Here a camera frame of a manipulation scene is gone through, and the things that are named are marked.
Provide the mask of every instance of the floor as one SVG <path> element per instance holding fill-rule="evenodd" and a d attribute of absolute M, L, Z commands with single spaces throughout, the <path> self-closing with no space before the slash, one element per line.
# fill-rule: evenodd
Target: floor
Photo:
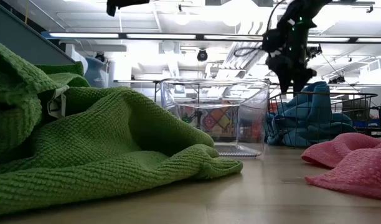
<path fill-rule="evenodd" d="M 307 165 L 302 152 L 271 147 L 244 160 L 241 175 L 37 210 L 0 223 L 381 223 L 381 201 L 307 185 L 304 176 L 326 170 Z"/>

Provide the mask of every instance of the clear plastic bin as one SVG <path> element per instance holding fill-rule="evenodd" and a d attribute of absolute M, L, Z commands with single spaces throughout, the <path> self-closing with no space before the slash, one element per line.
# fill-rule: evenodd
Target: clear plastic bin
<path fill-rule="evenodd" d="M 221 156 L 262 154 L 268 96 L 269 83 L 264 80 L 161 82 L 162 107 L 209 134 Z"/>

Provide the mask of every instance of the black cable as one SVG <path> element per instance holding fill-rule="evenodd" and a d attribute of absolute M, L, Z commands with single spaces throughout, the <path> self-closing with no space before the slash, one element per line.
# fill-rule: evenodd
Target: black cable
<path fill-rule="evenodd" d="M 244 54 L 238 54 L 237 52 L 239 51 L 243 51 L 243 50 L 248 50 L 246 51 L 246 53 Z M 251 53 L 253 53 L 254 51 L 256 50 L 261 50 L 261 47 L 240 47 L 239 49 L 236 49 L 235 52 L 233 53 L 233 55 L 235 57 L 243 57 L 243 56 L 246 56 L 246 55 L 249 55 Z"/>
<path fill-rule="evenodd" d="M 325 61 L 330 65 L 330 67 L 333 69 L 334 72 L 336 72 L 340 77 L 344 78 L 344 76 L 341 75 L 341 74 L 340 74 L 340 73 L 333 67 L 333 65 L 329 62 L 329 60 L 325 57 L 325 55 L 322 54 L 322 57 L 323 57 L 323 58 L 325 59 Z M 345 81 L 348 85 L 350 85 L 355 91 L 357 91 L 357 92 L 359 93 L 359 90 L 357 90 L 354 86 L 352 86 L 350 83 L 348 83 L 348 82 L 346 81 L 346 78 L 344 78 L 344 81 Z"/>
<path fill-rule="evenodd" d="M 270 18 L 268 19 L 268 23 L 267 23 L 267 25 L 266 25 L 266 31 L 267 31 L 267 32 L 268 32 L 268 30 L 270 29 L 270 25 L 271 25 L 271 20 L 272 20 L 273 13 L 275 12 L 276 8 L 277 8 L 280 4 L 284 3 L 285 1 L 286 1 L 286 0 L 282 0 L 282 1 L 280 1 L 280 2 L 273 8 L 273 10 L 272 10 L 272 12 L 271 12 L 271 15 L 270 15 Z"/>

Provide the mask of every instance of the wire basket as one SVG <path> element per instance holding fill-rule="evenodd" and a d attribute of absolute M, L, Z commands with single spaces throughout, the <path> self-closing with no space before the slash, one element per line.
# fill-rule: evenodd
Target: wire basket
<path fill-rule="evenodd" d="M 288 100 L 286 96 L 294 95 Z M 268 144 L 309 147 L 330 141 L 342 133 L 364 133 L 381 137 L 379 125 L 370 123 L 373 105 L 370 93 L 284 93 L 270 97 L 266 117 Z"/>

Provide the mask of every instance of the cloth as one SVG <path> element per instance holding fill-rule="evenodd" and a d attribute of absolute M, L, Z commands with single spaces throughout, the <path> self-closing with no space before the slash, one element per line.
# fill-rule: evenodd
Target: cloth
<path fill-rule="evenodd" d="M 266 116 L 265 130 L 268 144 L 309 147 L 330 141 L 341 133 L 355 133 L 351 119 L 341 113 L 332 113 L 329 87 L 316 82 L 297 94 L 288 103 L 279 103 L 275 113 Z"/>
<path fill-rule="evenodd" d="M 68 85 L 66 117 L 44 105 Z M 238 173 L 213 140 L 129 88 L 46 75 L 0 44 L 0 215 Z"/>
<path fill-rule="evenodd" d="M 84 76 L 84 67 L 82 62 L 75 62 L 73 65 L 35 65 L 46 74 L 73 73 Z"/>
<path fill-rule="evenodd" d="M 333 141 L 313 145 L 301 158 L 333 170 L 306 177 L 312 185 L 381 199 L 381 140 L 359 133 L 346 133 Z"/>

